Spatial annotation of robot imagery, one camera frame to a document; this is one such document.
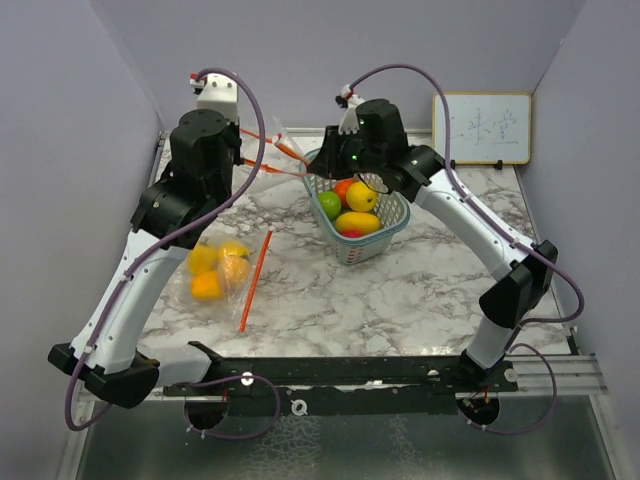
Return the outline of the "yellow pear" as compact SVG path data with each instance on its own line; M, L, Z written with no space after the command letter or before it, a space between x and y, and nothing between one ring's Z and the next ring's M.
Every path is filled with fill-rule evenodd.
M242 242L237 240L228 240L220 244L218 248L218 257L220 260L227 257L239 257L249 259L251 250Z

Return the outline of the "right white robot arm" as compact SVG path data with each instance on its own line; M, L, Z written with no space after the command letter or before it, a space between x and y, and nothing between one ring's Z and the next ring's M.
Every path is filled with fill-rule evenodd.
M517 327L549 289L558 256L506 224L445 167L433 148L410 144L398 108L374 99L346 111L355 128L326 127L310 173L329 180L374 174L392 193L435 216L479 258L494 285L479 299L482 318L459 367L461 383L481 391L496 376Z

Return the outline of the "green apple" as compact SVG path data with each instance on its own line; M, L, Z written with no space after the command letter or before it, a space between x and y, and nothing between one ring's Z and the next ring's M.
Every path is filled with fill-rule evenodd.
M316 199L330 221L334 221L342 211L341 198L334 191L325 191L316 195Z

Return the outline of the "orange tangerine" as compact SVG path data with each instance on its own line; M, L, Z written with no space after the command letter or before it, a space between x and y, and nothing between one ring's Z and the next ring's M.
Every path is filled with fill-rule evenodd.
M223 290L227 293L239 289L251 273L251 263L239 257L227 257L219 261L217 276Z

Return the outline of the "clear zip bag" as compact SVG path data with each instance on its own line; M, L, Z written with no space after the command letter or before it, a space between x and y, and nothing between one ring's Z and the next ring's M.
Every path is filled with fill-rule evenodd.
M293 135L286 129L282 121L272 116L267 118L263 160L257 179L289 179L303 178L309 175L310 159L303 152ZM241 160L236 168L238 173L249 174L255 167L260 135L258 127L242 125Z
M249 314L275 228L239 238L216 234L198 241L176 273L176 298L220 309L247 329Z

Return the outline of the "orange bell pepper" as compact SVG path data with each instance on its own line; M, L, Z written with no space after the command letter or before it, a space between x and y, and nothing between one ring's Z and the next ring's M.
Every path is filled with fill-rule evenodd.
M200 301L219 300L225 296L217 273L212 270L194 276L190 291L192 297Z

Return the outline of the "yellow apple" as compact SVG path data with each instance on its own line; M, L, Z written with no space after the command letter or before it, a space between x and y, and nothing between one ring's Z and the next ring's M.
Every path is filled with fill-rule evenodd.
M356 212L370 212L378 201L378 194L364 182L351 184L345 195L347 206Z

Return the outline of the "blue plastic basket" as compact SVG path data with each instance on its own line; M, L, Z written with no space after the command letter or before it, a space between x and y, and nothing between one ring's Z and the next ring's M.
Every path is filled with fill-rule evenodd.
M321 233L342 264L382 254L409 222L408 202L373 174L338 181L305 172L302 182Z

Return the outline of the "yellow bell pepper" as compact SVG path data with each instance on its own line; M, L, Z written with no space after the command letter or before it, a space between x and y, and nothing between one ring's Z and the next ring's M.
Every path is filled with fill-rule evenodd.
M214 269L218 258L218 248L215 245L199 243L187 256L187 270L192 276L202 275Z

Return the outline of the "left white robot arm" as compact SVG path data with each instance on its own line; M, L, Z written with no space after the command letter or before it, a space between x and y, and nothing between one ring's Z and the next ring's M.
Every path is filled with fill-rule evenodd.
M116 273L96 310L49 362L76 374L104 402L133 408L157 385L160 361L139 352L149 315L177 267L210 225L207 214L232 193L241 164L239 119L219 110L184 114L169 135L171 159L139 198Z

